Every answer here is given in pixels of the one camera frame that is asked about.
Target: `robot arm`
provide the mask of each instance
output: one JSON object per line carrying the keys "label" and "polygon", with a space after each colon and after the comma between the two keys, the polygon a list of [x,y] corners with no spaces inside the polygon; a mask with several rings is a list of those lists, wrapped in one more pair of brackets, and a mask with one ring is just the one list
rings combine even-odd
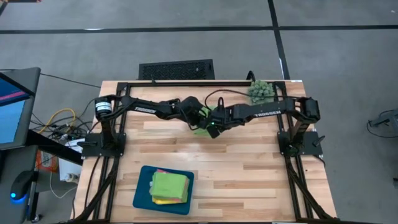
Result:
{"label": "robot arm", "polygon": [[299,143],[302,134],[310,124],[316,123],[320,119],[318,102],[312,98],[287,98],[282,101],[263,103],[260,105],[236,104],[224,107],[223,100],[218,100],[218,106],[208,117],[206,128],[212,138],[216,138],[220,133],[239,125],[245,125],[254,118],[275,116],[279,114],[291,114],[296,120],[296,125],[292,133],[292,139]]}

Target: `butcher block tabletop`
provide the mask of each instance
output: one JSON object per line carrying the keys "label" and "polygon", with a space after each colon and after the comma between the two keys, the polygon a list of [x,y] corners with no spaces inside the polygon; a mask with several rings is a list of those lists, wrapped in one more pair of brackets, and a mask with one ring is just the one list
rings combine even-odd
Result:
{"label": "butcher block tabletop", "polygon": [[[100,95],[116,94],[118,82],[121,81],[104,81]],[[247,86],[233,86],[236,81],[230,82],[231,86],[132,87],[131,96],[151,101],[174,98],[183,100],[188,96],[195,96],[204,104],[205,97],[218,89],[247,92]],[[284,82],[288,95],[305,96],[301,81]],[[224,98],[226,106],[249,103],[244,95],[218,92],[209,97],[208,105],[216,105],[220,96]],[[94,132],[100,131],[98,125]],[[245,126],[230,129],[212,139],[195,134],[186,123],[176,119],[164,121],[151,114],[127,112],[127,143],[124,155],[120,158],[111,222],[295,221],[285,162],[279,153],[278,131],[277,117],[271,116],[254,119]],[[84,208],[88,180],[95,160],[95,157],[91,157],[83,163],[75,197],[77,216]],[[313,156],[302,156],[302,160],[309,191],[325,211],[335,217],[336,212],[323,163]],[[139,172],[145,165],[189,170],[195,174],[188,215],[156,212],[132,206]],[[98,188],[101,167],[102,158],[94,172],[88,201]],[[306,217],[299,189],[297,193],[302,217]],[[107,198],[108,191],[103,196],[99,218],[104,218]]]}

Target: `green sticky note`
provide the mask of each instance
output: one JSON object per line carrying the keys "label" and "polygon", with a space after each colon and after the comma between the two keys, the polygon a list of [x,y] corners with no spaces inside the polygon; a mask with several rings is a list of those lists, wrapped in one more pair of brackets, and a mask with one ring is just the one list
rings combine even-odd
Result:
{"label": "green sticky note", "polygon": [[187,176],[164,172],[155,172],[152,177],[150,194],[157,199],[175,199],[186,201]]}

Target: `computer mouse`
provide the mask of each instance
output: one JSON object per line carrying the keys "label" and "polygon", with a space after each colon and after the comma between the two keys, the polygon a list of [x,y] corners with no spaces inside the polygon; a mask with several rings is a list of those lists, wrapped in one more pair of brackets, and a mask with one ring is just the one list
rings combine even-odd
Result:
{"label": "computer mouse", "polygon": [[20,200],[26,195],[33,181],[33,174],[33,170],[25,170],[15,178],[14,183],[11,185],[11,199]]}

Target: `blue plate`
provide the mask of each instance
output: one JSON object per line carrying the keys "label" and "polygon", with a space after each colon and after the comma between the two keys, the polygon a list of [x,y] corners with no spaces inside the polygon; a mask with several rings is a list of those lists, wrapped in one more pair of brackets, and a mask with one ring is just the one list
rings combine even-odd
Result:
{"label": "blue plate", "polygon": [[[188,198],[186,203],[177,203],[173,205],[157,205],[152,202],[152,196],[149,193],[149,182],[152,181],[152,176],[157,169],[164,170],[173,174],[186,175],[189,179],[188,186]],[[161,167],[143,166],[141,172],[139,173],[139,179],[136,189],[136,194],[134,195],[134,200],[132,201],[132,206],[136,208],[143,208],[148,210],[155,210],[160,212],[169,212],[179,215],[188,215],[189,209],[191,207],[191,197],[192,188],[195,175],[193,172],[172,170]]]}

